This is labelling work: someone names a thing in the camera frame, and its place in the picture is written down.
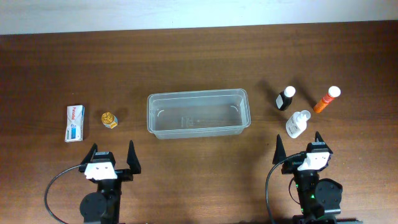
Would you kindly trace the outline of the white lotion bottle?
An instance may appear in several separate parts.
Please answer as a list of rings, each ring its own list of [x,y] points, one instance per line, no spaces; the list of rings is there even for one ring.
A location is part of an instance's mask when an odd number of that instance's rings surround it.
[[[311,118],[311,114],[307,110],[296,111],[286,122],[285,128],[287,134],[295,139],[301,135],[307,128],[307,121]]]

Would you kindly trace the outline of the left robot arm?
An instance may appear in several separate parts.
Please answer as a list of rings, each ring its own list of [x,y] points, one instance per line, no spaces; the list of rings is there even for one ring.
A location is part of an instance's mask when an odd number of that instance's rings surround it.
[[[87,180],[97,185],[95,192],[86,195],[80,203],[84,223],[118,224],[121,204],[122,183],[132,182],[141,173],[134,143],[129,142],[127,169],[116,169],[112,152],[99,152],[93,144],[81,162],[78,170]]]

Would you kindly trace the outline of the clear plastic container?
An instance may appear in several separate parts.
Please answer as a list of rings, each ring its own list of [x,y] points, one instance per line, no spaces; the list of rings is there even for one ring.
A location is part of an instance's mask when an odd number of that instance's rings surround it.
[[[247,92],[242,88],[151,94],[147,129],[158,139],[240,134],[251,125]]]

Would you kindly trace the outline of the black bottle white cap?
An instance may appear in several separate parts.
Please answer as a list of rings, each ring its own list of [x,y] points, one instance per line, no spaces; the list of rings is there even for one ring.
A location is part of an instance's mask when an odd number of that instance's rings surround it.
[[[292,103],[292,98],[295,95],[295,92],[296,90],[293,86],[287,86],[282,92],[280,92],[275,100],[277,109],[285,111]]]

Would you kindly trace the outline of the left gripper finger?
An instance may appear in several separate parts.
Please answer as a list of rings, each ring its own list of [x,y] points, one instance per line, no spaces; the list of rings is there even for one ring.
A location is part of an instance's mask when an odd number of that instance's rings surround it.
[[[88,154],[82,160],[81,164],[87,164],[90,161],[92,161],[93,156],[97,153],[97,151],[98,151],[98,146],[96,143],[94,143],[92,145],[91,149],[89,150]]]
[[[132,140],[129,142],[128,152],[127,152],[127,160],[126,160],[129,169],[133,174],[141,173],[141,165],[137,158],[136,151],[134,148],[134,143]]]

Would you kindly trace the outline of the orange tube white cap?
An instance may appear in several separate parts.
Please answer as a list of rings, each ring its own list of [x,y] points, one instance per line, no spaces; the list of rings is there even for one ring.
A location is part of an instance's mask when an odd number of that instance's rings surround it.
[[[328,93],[313,107],[314,112],[321,113],[335,98],[341,95],[341,90],[337,86],[331,86]]]

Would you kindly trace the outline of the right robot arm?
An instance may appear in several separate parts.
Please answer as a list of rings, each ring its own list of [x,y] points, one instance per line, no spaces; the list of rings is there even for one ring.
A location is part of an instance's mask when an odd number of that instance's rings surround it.
[[[291,183],[295,183],[298,204],[302,214],[292,217],[292,223],[343,224],[361,223],[355,218],[336,218],[341,213],[343,186],[332,179],[321,179],[319,172],[328,167],[333,151],[324,142],[319,132],[314,142],[307,145],[305,151],[287,156],[280,135],[276,137],[273,167],[266,179],[266,200],[269,200],[269,180],[272,173],[281,166],[283,175],[292,174]]]

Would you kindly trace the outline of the white medicine box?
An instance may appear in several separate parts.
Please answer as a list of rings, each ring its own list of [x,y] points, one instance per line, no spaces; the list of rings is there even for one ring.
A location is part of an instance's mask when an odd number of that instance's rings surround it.
[[[83,105],[67,106],[67,128],[65,142],[83,140],[85,107]]]

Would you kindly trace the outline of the small gold-lid jar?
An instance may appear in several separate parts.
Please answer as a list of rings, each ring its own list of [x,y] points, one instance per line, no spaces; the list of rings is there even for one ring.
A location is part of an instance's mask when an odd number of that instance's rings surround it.
[[[114,114],[105,112],[101,116],[102,123],[109,129],[113,129],[118,125],[118,119]]]

